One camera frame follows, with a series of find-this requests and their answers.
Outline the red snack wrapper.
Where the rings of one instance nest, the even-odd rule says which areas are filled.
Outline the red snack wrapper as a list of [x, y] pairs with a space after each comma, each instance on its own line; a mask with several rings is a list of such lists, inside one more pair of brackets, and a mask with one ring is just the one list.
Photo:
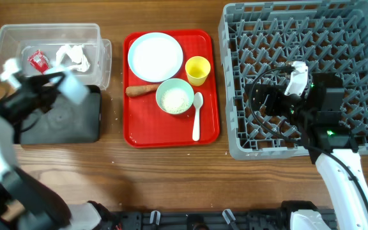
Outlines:
[[49, 60], [41, 50], [34, 52], [27, 61], [40, 73], [45, 73], [50, 68]]

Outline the white tissue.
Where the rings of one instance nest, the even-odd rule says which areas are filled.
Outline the white tissue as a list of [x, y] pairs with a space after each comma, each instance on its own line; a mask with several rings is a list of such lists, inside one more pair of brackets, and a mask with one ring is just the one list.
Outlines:
[[56, 66], [62, 63], [65, 56], [68, 56], [73, 65], [67, 66], [69, 70], [76, 70], [78, 72], [87, 72], [89, 70], [90, 62], [83, 51], [84, 45], [63, 45], [56, 52]]

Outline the yellow plastic cup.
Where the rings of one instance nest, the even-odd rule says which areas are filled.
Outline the yellow plastic cup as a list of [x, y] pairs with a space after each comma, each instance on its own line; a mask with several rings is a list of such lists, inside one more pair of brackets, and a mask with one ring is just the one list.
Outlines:
[[210, 62], [202, 56], [194, 56], [185, 63], [188, 82], [193, 86], [201, 86], [211, 71]]

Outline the white rice grains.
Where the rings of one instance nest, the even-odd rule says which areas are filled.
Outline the white rice grains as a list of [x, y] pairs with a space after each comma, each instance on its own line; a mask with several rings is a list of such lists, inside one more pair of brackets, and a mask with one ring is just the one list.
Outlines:
[[186, 92], [180, 88], [168, 89], [161, 97], [161, 106], [170, 114], [185, 112], [190, 105]]

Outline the green bowl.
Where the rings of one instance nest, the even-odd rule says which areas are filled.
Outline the green bowl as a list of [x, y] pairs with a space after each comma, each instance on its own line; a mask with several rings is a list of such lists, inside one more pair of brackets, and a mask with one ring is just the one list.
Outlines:
[[168, 80], [164, 81], [163, 83], [161, 83], [161, 85], [158, 87], [158, 89], [156, 90], [157, 105], [163, 110], [163, 108], [161, 106], [161, 97], [168, 89], [174, 89], [174, 88], [180, 88], [180, 89], [182, 89], [186, 92], [186, 94], [187, 94], [187, 96], [190, 100], [190, 105], [187, 109], [187, 110], [189, 110], [191, 108], [192, 104], [193, 104], [193, 101], [194, 101], [194, 90], [193, 90], [192, 86], [187, 81], [185, 81], [183, 79], [177, 79], [177, 78], [168, 79]]

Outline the orange carrot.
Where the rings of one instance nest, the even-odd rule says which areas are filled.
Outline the orange carrot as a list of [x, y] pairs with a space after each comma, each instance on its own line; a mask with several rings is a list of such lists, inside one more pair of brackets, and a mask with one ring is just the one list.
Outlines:
[[152, 93], [158, 89], [160, 84], [149, 84], [142, 86], [129, 86], [125, 90], [126, 96], [132, 98], [137, 96], [142, 96], [148, 93]]

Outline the large light blue plate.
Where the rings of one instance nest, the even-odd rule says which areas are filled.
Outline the large light blue plate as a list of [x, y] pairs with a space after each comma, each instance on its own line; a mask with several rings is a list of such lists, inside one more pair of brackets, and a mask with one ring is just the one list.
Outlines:
[[131, 71], [146, 82], [162, 82], [174, 77], [183, 64], [183, 49], [171, 35], [152, 32], [135, 39], [128, 49]]

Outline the small light blue bowl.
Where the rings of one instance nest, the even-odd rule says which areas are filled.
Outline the small light blue bowl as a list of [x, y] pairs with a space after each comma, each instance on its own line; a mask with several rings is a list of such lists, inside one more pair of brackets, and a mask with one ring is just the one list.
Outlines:
[[55, 66], [44, 72], [45, 75], [63, 72], [65, 79], [59, 84], [57, 90], [72, 103], [79, 105], [89, 94], [89, 89], [85, 86], [69, 69], [62, 65]]

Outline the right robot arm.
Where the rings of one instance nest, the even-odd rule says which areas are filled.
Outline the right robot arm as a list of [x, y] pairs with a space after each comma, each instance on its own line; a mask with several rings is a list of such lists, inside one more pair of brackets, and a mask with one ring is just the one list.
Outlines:
[[343, 81], [334, 73], [315, 73], [308, 96], [285, 87], [246, 85], [251, 113], [261, 107], [269, 116], [284, 116], [301, 133], [298, 145], [308, 150], [330, 194], [341, 229], [368, 229], [368, 186], [358, 144], [342, 125]]

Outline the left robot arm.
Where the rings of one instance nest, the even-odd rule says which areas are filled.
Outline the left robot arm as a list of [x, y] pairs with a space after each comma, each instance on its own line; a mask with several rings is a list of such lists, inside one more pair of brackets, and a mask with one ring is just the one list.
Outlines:
[[20, 168], [13, 148], [14, 126], [33, 111], [49, 109], [58, 95], [80, 104], [89, 89], [69, 72], [11, 77], [18, 89], [0, 99], [0, 229], [100, 229], [102, 216], [91, 202], [67, 205]]

